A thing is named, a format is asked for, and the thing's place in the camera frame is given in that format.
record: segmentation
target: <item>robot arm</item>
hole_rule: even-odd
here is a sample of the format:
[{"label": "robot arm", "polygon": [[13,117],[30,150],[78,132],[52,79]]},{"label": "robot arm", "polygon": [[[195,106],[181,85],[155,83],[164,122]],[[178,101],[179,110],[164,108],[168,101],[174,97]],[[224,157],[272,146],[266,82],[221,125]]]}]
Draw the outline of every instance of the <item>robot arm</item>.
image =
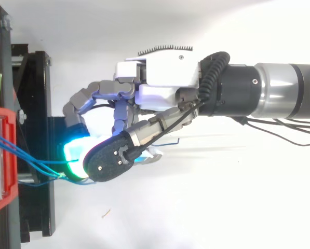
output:
[{"label": "robot arm", "polygon": [[[205,84],[209,79],[212,84]],[[93,82],[75,94],[63,109],[67,127],[87,132],[81,114],[96,99],[116,101],[115,136],[91,149],[83,162],[89,177],[103,182],[130,169],[154,139],[198,115],[310,118],[310,65],[216,64],[212,56],[198,62],[191,48],[156,47],[118,63],[115,81]],[[149,110],[159,113],[138,122],[138,114]]]}]

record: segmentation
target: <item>white wall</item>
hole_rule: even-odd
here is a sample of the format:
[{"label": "white wall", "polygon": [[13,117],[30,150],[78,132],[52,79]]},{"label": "white wall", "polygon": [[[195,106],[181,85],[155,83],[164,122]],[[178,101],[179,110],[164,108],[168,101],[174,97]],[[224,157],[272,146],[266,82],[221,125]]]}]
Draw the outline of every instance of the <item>white wall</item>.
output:
[{"label": "white wall", "polygon": [[[193,45],[200,59],[225,50],[232,63],[310,63],[310,1],[0,3],[14,17],[13,41],[53,58],[54,115],[80,88],[111,79],[116,62],[155,45]],[[109,134],[112,111],[86,120],[93,134]],[[57,230],[31,234],[24,248],[310,248],[310,148],[228,118],[198,117],[162,141],[177,137],[160,162],[110,182],[57,182]]]}]

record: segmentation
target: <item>green led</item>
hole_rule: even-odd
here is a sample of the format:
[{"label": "green led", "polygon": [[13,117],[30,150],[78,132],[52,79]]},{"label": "green led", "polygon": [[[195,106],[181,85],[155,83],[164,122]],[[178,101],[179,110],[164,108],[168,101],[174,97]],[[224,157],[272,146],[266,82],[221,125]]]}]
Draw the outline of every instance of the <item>green led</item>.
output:
[{"label": "green led", "polygon": [[74,139],[64,145],[63,151],[66,161],[78,160],[77,162],[69,162],[68,168],[75,176],[79,178],[88,178],[88,174],[83,169],[83,160],[87,153],[96,145],[100,144],[107,137],[85,136]]}]

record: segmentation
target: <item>red bracket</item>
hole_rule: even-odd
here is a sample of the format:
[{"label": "red bracket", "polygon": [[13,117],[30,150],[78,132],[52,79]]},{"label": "red bracket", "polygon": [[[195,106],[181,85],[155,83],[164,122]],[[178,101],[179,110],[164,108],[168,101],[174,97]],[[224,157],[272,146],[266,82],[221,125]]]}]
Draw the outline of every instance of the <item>red bracket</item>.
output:
[{"label": "red bracket", "polygon": [[[0,108],[2,119],[2,136],[16,145],[16,116],[9,109]],[[18,195],[18,172],[16,156],[3,151],[4,163],[4,190],[3,199],[0,200],[0,209],[8,205]]]}]

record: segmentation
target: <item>blue wire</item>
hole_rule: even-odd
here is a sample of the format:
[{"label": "blue wire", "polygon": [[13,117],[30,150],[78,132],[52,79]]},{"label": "blue wire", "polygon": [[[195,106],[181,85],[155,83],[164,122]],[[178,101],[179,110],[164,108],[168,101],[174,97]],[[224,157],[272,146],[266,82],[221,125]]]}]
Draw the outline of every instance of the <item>blue wire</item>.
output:
[{"label": "blue wire", "polygon": [[19,158],[23,159],[24,161],[26,161],[27,163],[29,163],[33,168],[35,168],[38,172],[42,173],[43,175],[46,175],[46,176],[49,176],[49,177],[52,177],[52,178],[56,178],[57,176],[56,175],[52,175],[50,173],[47,173],[45,171],[43,171],[41,168],[37,167],[33,162],[31,162],[26,156],[24,156],[23,154],[20,154],[18,153],[17,151],[9,148],[8,146],[4,145],[3,143],[0,142],[0,148],[18,156]]},{"label": "blue wire", "polygon": [[43,183],[25,183],[25,182],[21,182],[21,181],[18,181],[18,183],[21,184],[21,185],[26,185],[26,186],[30,186],[30,187],[39,187],[39,186],[48,184],[50,182],[53,182],[55,180],[58,180],[58,179],[51,179],[51,180],[48,180],[48,181],[43,182]]},{"label": "blue wire", "polygon": [[180,142],[180,138],[178,139],[178,141],[176,143],[169,143],[169,144],[152,144],[152,146],[155,146],[155,147],[161,147],[161,146],[167,146],[167,145],[176,145],[176,144],[179,144]]},{"label": "blue wire", "polygon": [[[2,142],[0,142],[0,146],[3,146],[3,149],[6,149],[7,151],[17,155],[18,157],[22,158],[25,161],[33,161],[33,162],[37,162],[37,160],[35,158],[33,158],[32,156],[30,156],[28,153],[21,153],[18,152],[17,150],[14,150],[8,146],[6,146],[5,144],[3,144]],[[40,166],[42,166],[44,169],[50,171],[51,173],[55,174],[56,176],[59,176],[60,174],[56,171],[54,171],[53,169],[51,169],[50,167],[46,166],[43,163],[37,162]]]},{"label": "blue wire", "polygon": [[96,184],[96,182],[86,183],[86,181],[88,180],[88,178],[87,178],[84,182],[75,182],[75,181],[72,181],[72,180],[70,180],[70,179],[68,179],[68,178],[66,178],[66,177],[62,177],[62,178],[60,178],[60,179],[65,180],[65,181],[68,181],[68,182],[70,182],[70,183],[78,184],[78,185]]},{"label": "blue wire", "polygon": [[69,163],[69,162],[78,162],[78,159],[71,160],[71,161],[43,161],[43,160],[36,159],[36,162],[46,163],[46,164],[66,164],[66,163]]},{"label": "blue wire", "polygon": [[[78,184],[78,185],[90,185],[90,184],[95,184],[96,182],[92,182],[92,183],[86,183],[86,181],[88,181],[88,178],[83,181],[83,182],[75,182],[73,180],[70,180],[66,177],[61,177],[61,178],[57,178],[57,176],[60,176],[60,174],[54,170],[52,170],[50,167],[46,166],[43,162],[46,163],[67,163],[67,162],[72,162],[72,161],[78,161],[78,160],[72,160],[72,161],[44,161],[44,160],[37,160],[34,157],[30,156],[28,153],[26,153],[25,151],[23,151],[22,149],[20,149],[19,147],[15,146],[13,143],[11,143],[10,141],[4,139],[3,137],[0,136],[0,140],[4,141],[5,143],[7,143],[9,146],[11,146],[12,148],[6,146],[5,144],[3,144],[2,142],[0,142],[0,148],[18,156],[19,158],[25,160],[27,163],[29,163],[34,169],[36,169],[39,173],[42,173],[48,177],[52,177],[53,179],[46,181],[44,183],[39,183],[39,184],[29,184],[29,183],[24,183],[24,182],[19,182],[19,184],[24,184],[24,185],[28,185],[28,186],[32,186],[32,187],[38,187],[38,186],[42,186],[44,184],[47,184],[49,182],[58,180],[58,179],[62,179],[65,181],[68,181],[70,183],[74,183],[74,184]],[[42,169],[40,169],[39,167],[37,167],[33,162],[37,162],[40,166],[42,166],[44,169],[52,172],[55,175],[52,175],[48,172],[43,171]]]},{"label": "blue wire", "polygon": [[11,146],[12,148],[16,149],[18,152],[25,154],[27,156],[29,156],[32,160],[36,161],[37,163],[47,163],[47,164],[66,164],[69,162],[77,162],[78,160],[71,160],[71,161],[44,161],[44,160],[38,160],[34,157],[32,157],[31,155],[29,155],[27,152],[25,152],[24,150],[20,149],[18,146],[16,146],[15,144],[11,143],[9,140],[4,139],[2,136],[0,136],[0,140],[2,140],[3,142],[5,142],[6,144],[8,144],[9,146]]}]

